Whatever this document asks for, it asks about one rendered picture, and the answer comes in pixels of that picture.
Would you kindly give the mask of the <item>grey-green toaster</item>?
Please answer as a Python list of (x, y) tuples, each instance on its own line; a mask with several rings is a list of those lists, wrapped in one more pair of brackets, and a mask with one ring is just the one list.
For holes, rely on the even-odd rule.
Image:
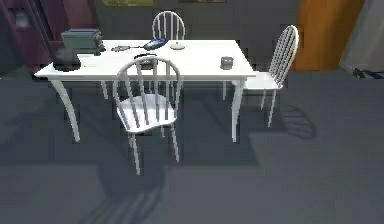
[(99, 54), (105, 50), (99, 29), (69, 29), (61, 33), (64, 46), (78, 53)]

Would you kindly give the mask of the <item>dark fork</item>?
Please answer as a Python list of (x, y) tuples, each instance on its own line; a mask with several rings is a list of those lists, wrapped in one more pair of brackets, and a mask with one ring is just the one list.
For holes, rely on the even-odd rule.
[(121, 52), (129, 49), (134, 49), (134, 48), (141, 48), (141, 46), (116, 46), (111, 48), (111, 51), (113, 52)]

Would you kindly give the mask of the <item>white spindle-back chair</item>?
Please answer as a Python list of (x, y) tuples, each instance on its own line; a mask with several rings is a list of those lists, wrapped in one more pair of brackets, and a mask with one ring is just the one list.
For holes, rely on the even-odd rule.
[(184, 40), (186, 36), (185, 23), (176, 12), (159, 12), (152, 22), (152, 36), (168, 40)]
[[(146, 62), (152, 64), (150, 80), (154, 82), (153, 93), (144, 90), (142, 67)], [(170, 128), (175, 159), (180, 161), (175, 122), (182, 83), (177, 66), (171, 60), (159, 56), (141, 57), (125, 64), (112, 83), (116, 112), (128, 134), (137, 175), (141, 174), (141, 166), (136, 136), (155, 128)]]
[(257, 72), (245, 82), (245, 89), (250, 91), (263, 91), (260, 108), (264, 108), (268, 91), (272, 92), (268, 127), (272, 126), (274, 107), (277, 92), (283, 87), (283, 83), (295, 59), (299, 46), (299, 32), (295, 25), (287, 26), (277, 41), (270, 67), (267, 72)]

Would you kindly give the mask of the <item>grey mug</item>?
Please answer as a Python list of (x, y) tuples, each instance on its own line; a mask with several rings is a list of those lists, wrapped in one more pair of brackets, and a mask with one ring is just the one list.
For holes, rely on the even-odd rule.
[(223, 70), (230, 70), (233, 67), (234, 58), (230, 56), (224, 56), (221, 58), (220, 68)]

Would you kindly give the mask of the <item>blue spatula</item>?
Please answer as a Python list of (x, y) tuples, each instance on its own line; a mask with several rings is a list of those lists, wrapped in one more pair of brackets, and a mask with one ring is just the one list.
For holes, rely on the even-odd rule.
[(168, 42), (167, 39), (164, 38), (154, 38), (146, 43), (143, 48), (147, 51), (156, 50), (162, 46), (164, 46)]

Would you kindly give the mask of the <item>orange wooden door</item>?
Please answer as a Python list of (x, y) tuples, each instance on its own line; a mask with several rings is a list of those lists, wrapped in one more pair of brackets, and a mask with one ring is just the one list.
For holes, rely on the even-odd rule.
[(366, 0), (300, 0), (296, 27), (300, 41), (294, 71), (338, 67)]

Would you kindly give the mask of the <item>white dining table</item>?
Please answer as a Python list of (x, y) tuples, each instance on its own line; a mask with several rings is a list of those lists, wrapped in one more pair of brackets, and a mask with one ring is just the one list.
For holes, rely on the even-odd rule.
[[(184, 82), (186, 81), (236, 81), (231, 112), (232, 139), (237, 139), (237, 124), (241, 106), (242, 93), (245, 80), (253, 73), (252, 67), (246, 60), (240, 47), (234, 40), (182, 40), (183, 50), (172, 50), (165, 45), (154, 53), (160, 57), (171, 60), (180, 71)], [(74, 71), (62, 72), (56, 70), (52, 64), (35, 73), (37, 77), (46, 77), (56, 89), (67, 111), (73, 136), (80, 140), (78, 123), (70, 97), (63, 85), (65, 81), (114, 81), (123, 65), (130, 62), (134, 56), (143, 54), (143, 40), (105, 40), (106, 50), (99, 56), (80, 55), (81, 67)], [(116, 46), (141, 46), (121, 52), (113, 52)], [(230, 70), (220, 68), (221, 58), (230, 56), (234, 58)]]

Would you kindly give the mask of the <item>grey curtain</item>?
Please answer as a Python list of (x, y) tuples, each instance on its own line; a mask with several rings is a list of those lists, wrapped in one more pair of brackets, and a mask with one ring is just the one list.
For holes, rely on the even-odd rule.
[(384, 78), (384, 0), (366, 0), (339, 66), (355, 75)]

